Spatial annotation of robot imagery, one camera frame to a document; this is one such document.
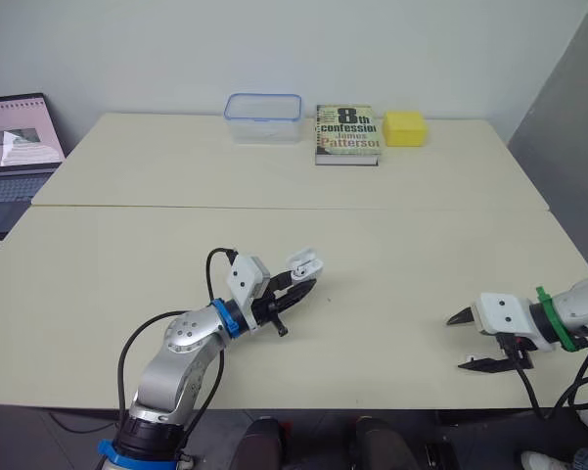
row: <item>black cable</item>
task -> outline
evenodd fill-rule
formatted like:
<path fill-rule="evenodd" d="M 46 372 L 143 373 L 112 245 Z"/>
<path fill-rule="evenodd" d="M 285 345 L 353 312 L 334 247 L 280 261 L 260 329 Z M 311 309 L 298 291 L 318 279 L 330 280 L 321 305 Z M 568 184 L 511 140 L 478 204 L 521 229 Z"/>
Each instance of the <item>black cable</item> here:
<path fill-rule="evenodd" d="M 214 300 L 214 296 L 213 296 L 213 287 L 211 285 L 211 260 L 213 258 L 213 255 L 215 255 L 216 253 L 225 254 L 231 264 L 233 264 L 233 261 L 235 260 L 235 257 L 237 256 L 237 251 L 230 249 L 230 248 L 215 248 L 215 249 L 211 250 L 209 252 L 209 254 L 206 256 L 206 263 L 204 264 L 204 275 L 206 277 L 206 288 L 208 289 L 208 298 L 212 302 Z M 198 413 L 196 413 L 196 416 L 192 420 L 191 424 L 185 430 L 185 433 L 183 434 L 183 438 L 179 441 L 178 447 L 176 448 L 177 454 L 180 453 L 182 451 L 182 449 L 187 445 L 187 441 L 189 440 L 189 437 L 194 432 L 194 429 L 196 429 L 196 426 L 198 426 L 198 423 L 200 422 L 201 418 L 203 417 L 204 412 L 206 411 L 206 409 L 210 405 L 211 401 L 213 400 L 213 397 L 215 396 L 215 393 L 217 392 L 217 389 L 219 388 L 219 383 L 222 381 L 223 375 L 224 375 L 224 350 L 219 352 L 219 364 L 217 366 L 217 376 L 215 376 L 215 382 L 213 382 L 213 386 L 211 387 L 211 391 L 208 393 L 206 400 L 204 401 L 203 405 L 198 410 Z"/>
<path fill-rule="evenodd" d="M 580 368 L 578 369 L 578 373 L 576 374 L 576 377 L 574 378 L 574 381 L 572 382 L 572 384 L 575 384 L 579 380 L 582 380 L 582 378 L 585 376 L 585 372 L 587 372 L 587 369 L 588 369 L 588 353 L 587 353 L 587 356 L 585 357 L 585 360 L 583 360 L 583 363 L 580 364 Z M 575 405 L 574 405 L 575 399 L 576 399 L 576 392 L 571 394 L 569 396 L 569 398 L 567 399 L 567 404 L 569 404 L 569 406 L 571 406 L 572 408 L 575 408 Z"/>
<path fill-rule="evenodd" d="M 213 301 L 213 287 L 211 286 L 211 259 L 213 258 L 213 255 L 215 255 L 216 253 L 223 253 L 228 257 L 228 260 L 230 261 L 231 264 L 233 264 L 233 261 L 235 260 L 235 257 L 237 256 L 237 251 L 233 250 L 232 248 L 214 248 L 213 250 L 211 250 L 208 255 L 206 256 L 206 263 L 204 265 L 204 271 L 205 271 L 205 276 L 206 276 L 206 288 L 208 289 L 208 298 Z"/>
<path fill-rule="evenodd" d="M 216 253 L 223 253 L 226 255 L 230 263 L 232 264 L 237 256 L 237 251 L 229 248 L 215 248 L 211 250 L 206 257 L 206 264 L 205 264 L 205 275 L 206 275 L 206 288 L 208 289 L 208 297 L 211 301 L 213 301 L 213 287 L 211 285 L 211 273 L 210 273 L 210 266 L 211 266 L 211 259 L 213 255 Z M 121 350 L 119 355 L 119 360 L 117 361 L 117 397 L 119 401 L 119 416 L 118 416 L 118 429 L 121 430 L 121 427 L 124 424 L 124 420 L 126 419 L 126 396 L 124 391 L 124 362 L 126 360 L 126 355 L 128 354 L 128 350 L 130 349 L 133 342 L 137 339 L 137 337 L 148 328 L 153 323 L 163 320 L 164 318 L 168 318 L 170 316 L 177 316 L 184 313 L 186 310 L 175 310 L 175 311 L 168 311 L 166 313 L 161 313 L 160 315 L 152 317 L 150 320 L 144 322 L 139 328 L 137 328 L 132 335 L 126 340 L 124 343 L 124 347 Z M 213 383 L 213 387 L 209 392 L 206 400 L 204 401 L 202 407 L 196 414 L 196 417 L 191 422 L 185 433 L 183 434 L 183 438 L 180 441 L 180 444 L 177 448 L 177 452 L 180 452 L 182 448 L 186 445 L 187 440 L 189 439 L 190 435 L 198 425 L 200 419 L 203 417 L 204 412 L 208 408 L 209 404 L 213 400 L 215 393 L 217 392 L 217 388 L 219 387 L 219 383 L 222 380 L 222 375 L 224 374 L 224 351 L 220 351 L 219 353 L 219 366 L 217 369 L 217 376 L 215 377 L 215 382 Z M 100 470 L 105 462 L 105 456 L 103 455 L 97 465 L 97 470 Z"/>
<path fill-rule="evenodd" d="M 100 460 L 98 460 L 98 463 L 96 464 L 96 468 L 94 470 L 102 470 L 102 467 L 105 466 L 105 461 L 107 460 L 107 456 L 106 455 L 102 455 L 100 457 Z"/>
<path fill-rule="evenodd" d="M 111 426 L 114 426 L 115 424 L 117 424 L 117 423 L 108 423 L 108 424 L 105 424 L 104 426 L 98 426 L 97 428 L 92 428 L 92 429 L 73 429 L 70 426 L 66 426 L 64 423 L 62 423 L 59 420 L 59 418 L 57 418 L 52 411 L 48 411 L 48 416 L 50 416 L 50 419 L 52 419 L 57 424 L 57 426 L 59 426 L 64 431 L 71 433 L 71 434 L 97 433 L 98 431 L 102 431 L 103 429 L 110 428 Z"/>
<path fill-rule="evenodd" d="M 124 395 L 124 361 L 126 360 L 126 355 L 128 354 L 128 350 L 133 342 L 137 339 L 139 334 L 148 328 L 150 325 L 155 323 L 156 321 L 163 320 L 164 318 L 168 318 L 170 316 L 178 316 L 182 313 L 185 313 L 187 310 L 174 310 L 174 311 L 167 311 L 166 313 L 161 313 L 160 315 L 153 316 L 150 320 L 142 323 L 142 325 L 137 328 L 130 338 L 126 340 L 124 343 L 124 347 L 121 349 L 121 353 L 119 354 L 119 360 L 117 361 L 117 397 L 119 398 L 119 418 L 118 418 L 118 427 L 121 430 L 121 427 L 124 424 L 124 420 L 126 419 L 126 396 Z"/>
<path fill-rule="evenodd" d="M 583 379 L 575 381 L 573 384 L 571 384 L 569 387 L 567 387 L 567 390 L 565 390 L 565 392 L 563 392 L 563 394 L 559 397 L 559 399 L 557 400 L 557 402 L 553 406 L 552 410 L 550 411 L 550 413 L 547 416 L 547 419 L 550 419 L 552 416 L 554 416 L 557 409 L 561 408 L 564 405 L 565 401 L 572 394 L 575 394 L 576 391 L 585 384 L 588 384 L 588 377 L 585 377 Z"/>
<path fill-rule="evenodd" d="M 578 372 L 576 373 L 576 377 L 572 384 L 569 387 L 567 387 L 567 389 L 562 393 L 562 395 L 559 397 L 555 405 L 550 409 L 550 411 L 547 414 L 544 414 L 541 409 L 541 406 L 539 406 L 537 395 L 535 395 L 535 391 L 532 388 L 532 385 L 530 384 L 530 381 L 528 380 L 528 377 L 526 376 L 526 373 L 524 372 L 520 363 L 513 355 L 510 355 L 510 358 L 514 364 L 514 367 L 516 368 L 516 371 L 518 372 L 518 375 L 520 375 L 524 387 L 526 388 L 526 392 L 528 393 L 528 399 L 530 400 L 532 410 L 539 419 L 552 419 L 557 410 L 563 407 L 566 400 L 568 401 L 570 407 L 572 407 L 574 410 L 588 409 L 588 403 L 574 404 L 574 398 L 576 396 L 578 389 L 583 385 L 588 384 L 588 377 L 583 377 L 588 369 L 588 353 L 585 359 L 583 360 L 583 363 L 581 364 L 580 368 L 578 369 Z"/>
<path fill-rule="evenodd" d="M 524 372 L 523 367 L 521 366 L 521 364 L 516 361 L 513 360 L 513 365 L 516 368 L 516 371 L 518 372 L 518 375 L 521 378 L 521 381 L 524 383 L 524 388 L 526 389 L 526 392 L 528 393 L 528 399 L 530 400 L 530 405 L 532 406 L 532 410 L 533 412 L 537 415 L 537 417 L 539 419 L 545 419 L 544 414 L 541 411 L 541 406 L 539 406 L 539 401 L 537 401 L 537 395 L 535 395 L 535 391 L 532 388 L 532 385 L 530 383 L 530 380 L 528 380 L 528 377 L 526 376 L 526 373 Z"/>
<path fill-rule="evenodd" d="M 215 396 L 215 393 L 217 392 L 217 389 L 219 387 L 219 383 L 222 381 L 223 374 L 224 374 L 224 350 L 219 352 L 219 364 L 217 366 L 217 376 L 215 377 L 215 382 L 213 382 L 213 386 L 211 387 L 211 391 L 208 393 L 208 397 L 206 397 L 206 400 L 204 401 L 203 405 L 198 410 L 198 413 L 196 413 L 196 417 L 194 417 L 194 419 L 192 420 L 192 422 L 189 425 L 189 427 L 187 428 L 187 430 L 185 430 L 185 433 L 183 434 L 183 439 L 180 440 L 178 447 L 176 448 L 176 453 L 181 452 L 182 449 L 187 445 L 187 441 L 189 440 L 189 437 L 194 432 L 194 429 L 196 429 L 196 426 L 198 426 L 198 423 L 200 422 L 201 418 L 203 417 L 204 412 L 206 411 L 206 409 L 210 405 L 211 401 L 213 400 L 213 397 Z"/>

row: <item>book cover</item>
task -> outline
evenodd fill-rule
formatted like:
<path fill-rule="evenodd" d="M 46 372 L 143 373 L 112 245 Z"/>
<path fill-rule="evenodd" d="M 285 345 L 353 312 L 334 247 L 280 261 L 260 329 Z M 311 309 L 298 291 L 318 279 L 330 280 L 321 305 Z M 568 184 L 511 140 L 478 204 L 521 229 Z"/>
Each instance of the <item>book cover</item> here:
<path fill-rule="evenodd" d="M 376 165 L 381 135 L 372 107 L 318 105 L 316 117 L 317 165 Z"/>

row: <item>yellow sponge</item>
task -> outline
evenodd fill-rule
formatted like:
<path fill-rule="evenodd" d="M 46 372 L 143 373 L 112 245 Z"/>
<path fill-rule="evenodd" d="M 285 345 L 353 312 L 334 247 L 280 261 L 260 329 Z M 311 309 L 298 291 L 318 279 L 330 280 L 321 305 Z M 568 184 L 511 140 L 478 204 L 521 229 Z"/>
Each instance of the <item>yellow sponge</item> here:
<path fill-rule="evenodd" d="M 384 142 L 388 147 L 421 147 L 427 124 L 417 111 L 387 111 L 383 119 Z"/>

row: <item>laptop screen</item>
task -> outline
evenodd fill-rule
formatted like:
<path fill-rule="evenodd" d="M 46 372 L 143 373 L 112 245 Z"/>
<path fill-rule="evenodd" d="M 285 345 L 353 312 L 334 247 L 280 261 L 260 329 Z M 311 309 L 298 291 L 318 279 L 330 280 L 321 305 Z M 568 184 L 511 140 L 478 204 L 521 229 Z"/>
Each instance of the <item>laptop screen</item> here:
<path fill-rule="evenodd" d="M 64 159 L 41 93 L 0 98 L 0 168 L 57 165 Z"/>

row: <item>container lid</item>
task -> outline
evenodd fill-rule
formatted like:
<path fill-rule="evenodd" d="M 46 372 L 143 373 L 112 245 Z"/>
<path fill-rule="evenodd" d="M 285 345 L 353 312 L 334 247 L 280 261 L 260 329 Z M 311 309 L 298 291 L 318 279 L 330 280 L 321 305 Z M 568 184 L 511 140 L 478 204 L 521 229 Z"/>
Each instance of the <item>container lid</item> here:
<path fill-rule="evenodd" d="M 235 93 L 224 110 L 224 117 L 249 120 L 299 120 L 302 98 L 298 95 L 265 95 L 261 93 Z"/>

